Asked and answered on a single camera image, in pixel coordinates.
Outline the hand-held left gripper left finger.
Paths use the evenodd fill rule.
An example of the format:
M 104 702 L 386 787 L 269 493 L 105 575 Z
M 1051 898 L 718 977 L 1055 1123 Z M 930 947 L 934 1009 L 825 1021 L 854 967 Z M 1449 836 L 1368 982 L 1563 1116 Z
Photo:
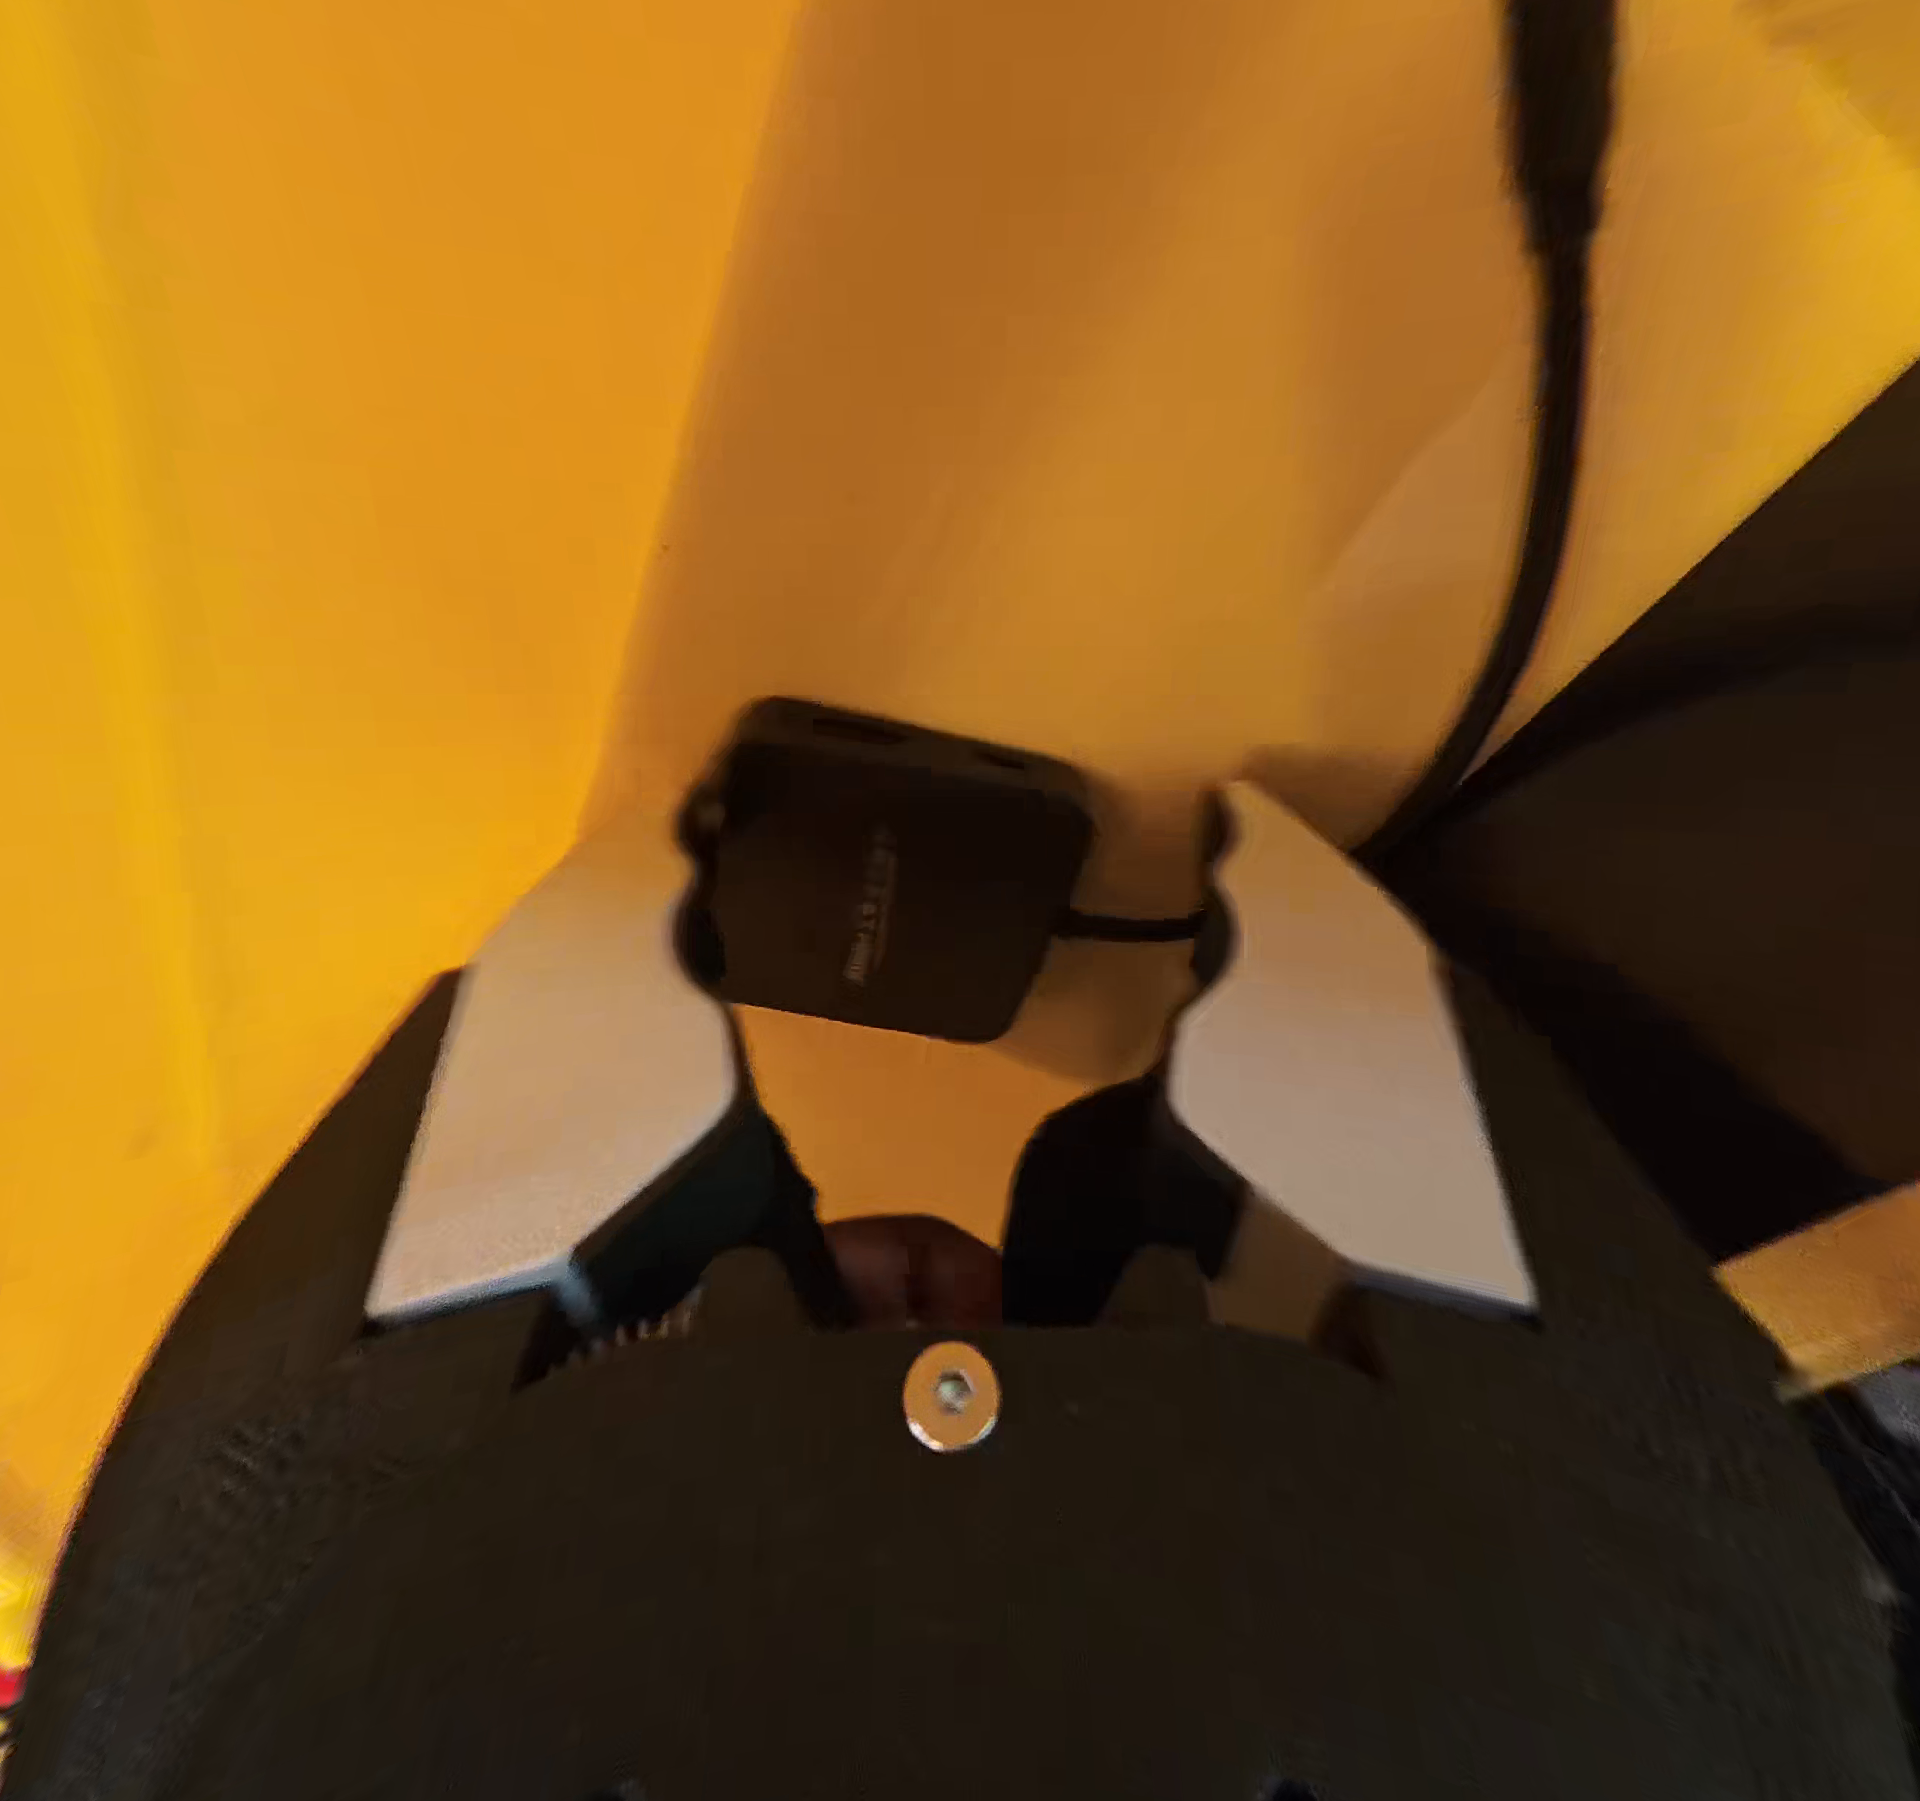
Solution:
M 492 930 L 459 981 L 371 1323 L 522 1292 L 613 1318 L 616 1233 L 746 1102 L 733 1026 L 678 946 L 691 879 L 667 815 L 615 815 Z

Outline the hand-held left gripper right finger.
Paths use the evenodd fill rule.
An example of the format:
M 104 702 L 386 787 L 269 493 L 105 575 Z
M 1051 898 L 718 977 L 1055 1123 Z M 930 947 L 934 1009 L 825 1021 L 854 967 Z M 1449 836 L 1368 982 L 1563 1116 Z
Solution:
M 1219 1318 L 1320 1318 L 1369 1288 L 1484 1314 L 1534 1277 L 1427 937 L 1259 787 L 1222 793 L 1223 969 L 1174 1029 L 1174 1133 L 1245 1188 Z

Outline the yellow plastic bin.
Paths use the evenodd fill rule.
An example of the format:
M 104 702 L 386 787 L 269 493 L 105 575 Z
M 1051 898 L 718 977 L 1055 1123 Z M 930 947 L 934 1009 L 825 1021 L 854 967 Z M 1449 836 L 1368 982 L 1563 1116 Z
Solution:
M 4 0 L 4 1662 L 205 1257 L 801 694 L 1093 904 L 1360 838 L 1518 527 L 1499 0 Z

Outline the black adapter hub with cable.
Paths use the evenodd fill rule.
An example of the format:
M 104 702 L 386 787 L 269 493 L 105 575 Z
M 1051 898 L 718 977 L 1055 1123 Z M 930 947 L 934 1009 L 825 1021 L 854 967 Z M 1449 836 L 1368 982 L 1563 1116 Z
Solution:
M 1503 128 L 1534 281 L 1523 519 L 1472 685 L 1356 848 L 1391 867 L 1487 747 L 1547 620 L 1573 522 L 1592 254 L 1615 116 L 1617 0 L 1503 0 Z M 799 698 L 735 722 L 678 821 L 675 951 L 707 993 L 960 1046 L 1001 1038 L 1057 943 L 1182 947 L 1212 981 L 1226 899 L 1129 918 L 1072 902 L 1094 840 L 1085 776 L 1036 753 Z

